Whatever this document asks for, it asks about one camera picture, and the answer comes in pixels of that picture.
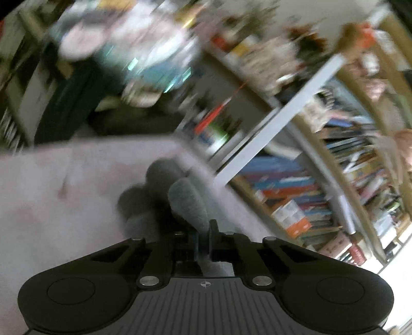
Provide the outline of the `orange white box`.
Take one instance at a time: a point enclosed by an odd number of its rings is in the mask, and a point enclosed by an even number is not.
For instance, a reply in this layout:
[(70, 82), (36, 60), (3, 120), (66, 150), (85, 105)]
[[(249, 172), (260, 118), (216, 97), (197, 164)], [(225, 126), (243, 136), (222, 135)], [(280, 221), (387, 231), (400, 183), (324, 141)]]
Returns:
[(310, 222), (304, 215), (304, 212), (294, 200), (287, 200), (279, 205), (273, 212), (272, 217), (284, 229), (291, 228), (297, 224), (303, 224), (304, 227), (309, 227)]
[(283, 220), (282, 226), (288, 236), (296, 238), (307, 232), (312, 227), (312, 224), (304, 215), (293, 214)]

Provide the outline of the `row of blue books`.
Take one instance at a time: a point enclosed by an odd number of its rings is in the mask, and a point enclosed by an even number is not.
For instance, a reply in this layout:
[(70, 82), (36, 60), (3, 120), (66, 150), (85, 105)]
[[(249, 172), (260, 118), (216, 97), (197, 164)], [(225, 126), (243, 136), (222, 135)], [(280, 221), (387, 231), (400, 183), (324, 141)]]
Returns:
[(269, 207), (287, 199), (301, 207), (326, 204), (319, 183), (297, 161), (279, 156), (256, 156), (238, 175), (248, 183), (258, 200)]

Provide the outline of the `orange white box lower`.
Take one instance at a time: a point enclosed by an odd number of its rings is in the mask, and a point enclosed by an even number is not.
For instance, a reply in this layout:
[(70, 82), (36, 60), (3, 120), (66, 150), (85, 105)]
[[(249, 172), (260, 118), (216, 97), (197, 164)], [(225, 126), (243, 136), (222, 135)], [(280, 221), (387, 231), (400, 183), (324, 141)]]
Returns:
[(312, 224), (304, 215), (293, 214), (283, 220), (282, 226), (288, 236), (296, 238), (307, 232), (312, 227)]

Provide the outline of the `grey fleece sweatshirt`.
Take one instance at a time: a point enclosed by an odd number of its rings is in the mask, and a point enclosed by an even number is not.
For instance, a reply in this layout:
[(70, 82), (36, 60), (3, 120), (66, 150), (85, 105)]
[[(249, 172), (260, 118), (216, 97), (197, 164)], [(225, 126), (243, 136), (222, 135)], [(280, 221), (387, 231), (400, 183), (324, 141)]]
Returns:
[(233, 266), (212, 262), (207, 255), (210, 221), (222, 232), (237, 228), (224, 208), (194, 172), (186, 172), (173, 159), (154, 161), (146, 172), (146, 182), (126, 189), (119, 197), (117, 210), (125, 221), (128, 237), (147, 242), (163, 241), (181, 232), (198, 238), (198, 258), (189, 256), (176, 264), (177, 276), (231, 277)]

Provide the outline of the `pile of plush toys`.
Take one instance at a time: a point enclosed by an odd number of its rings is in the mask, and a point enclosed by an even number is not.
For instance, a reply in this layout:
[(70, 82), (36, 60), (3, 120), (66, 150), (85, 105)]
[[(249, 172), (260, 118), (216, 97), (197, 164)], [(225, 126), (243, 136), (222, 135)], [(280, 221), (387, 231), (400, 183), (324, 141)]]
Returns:
[(138, 82), (162, 93), (179, 88), (200, 56), (197, 37), (176, 21), (170, 1), (135, 1), (130, 6), (76, 1), (49, 28), (67, 61), (93, 59), (125, 85)]

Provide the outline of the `orange white box upper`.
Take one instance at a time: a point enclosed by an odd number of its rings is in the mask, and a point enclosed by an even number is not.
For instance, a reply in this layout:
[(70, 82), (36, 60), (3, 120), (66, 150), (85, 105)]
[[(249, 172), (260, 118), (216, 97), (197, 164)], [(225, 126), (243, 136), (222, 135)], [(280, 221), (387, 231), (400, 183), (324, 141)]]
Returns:
[(297, 224), (303, 224), (304, 227), (309, 227), (310, 222), (304, 215), (304, 212), (294, 200), (287, 200), (279, 205), (273, 212), (272, 217), (284, 229), (291, 228)]

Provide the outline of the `wooden white bookshelf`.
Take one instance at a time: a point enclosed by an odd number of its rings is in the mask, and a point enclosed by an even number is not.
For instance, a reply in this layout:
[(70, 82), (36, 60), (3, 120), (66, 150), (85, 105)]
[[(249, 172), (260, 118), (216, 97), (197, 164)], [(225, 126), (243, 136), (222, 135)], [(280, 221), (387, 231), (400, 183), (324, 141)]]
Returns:
[[(280, 34), (257, 35), (255, 8), (202, 38), (177, 128), (268, 226), (300, 246), (380, 274), (410, 239), (411, 181), (397, 146), (411, 128), (411, 90), (401, 74), (411, 41), (388, 6), (341, 28), (334, 47), (318, 23), (290, 18)], [(232, 100), (200, 135), (196, 125)], [(238, 173), (256, 156), (297, 161), (319, 183), (325, 205), (300, 207), (312, 227), (287, 235)]]

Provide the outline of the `white wrist watch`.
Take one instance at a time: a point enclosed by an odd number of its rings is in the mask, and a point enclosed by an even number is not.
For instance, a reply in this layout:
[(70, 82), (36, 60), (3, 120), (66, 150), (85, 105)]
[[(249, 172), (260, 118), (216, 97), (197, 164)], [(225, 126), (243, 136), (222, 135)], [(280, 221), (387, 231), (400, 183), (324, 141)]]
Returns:
[(141, 80), (131, 80), (126, 83), (122, 92), (122, 101), (132, 107), (149, 108), (158, 102), (163, 92), (162, 89)]

